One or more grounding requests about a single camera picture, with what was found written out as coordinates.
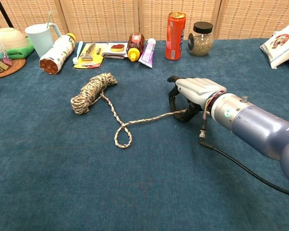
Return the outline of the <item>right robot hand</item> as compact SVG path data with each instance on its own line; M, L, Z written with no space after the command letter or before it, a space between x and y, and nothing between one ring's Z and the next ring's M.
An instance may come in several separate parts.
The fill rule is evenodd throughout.
M205 111L206 101L217 92L227 92L227 89L207 78L180 78L170 76L168 82L175 84L169 92L169 103L172 112L176 111L175 96L182 94L188 101L189 107L182 114L175 114L174 118L179 122L189 122L198 112Z

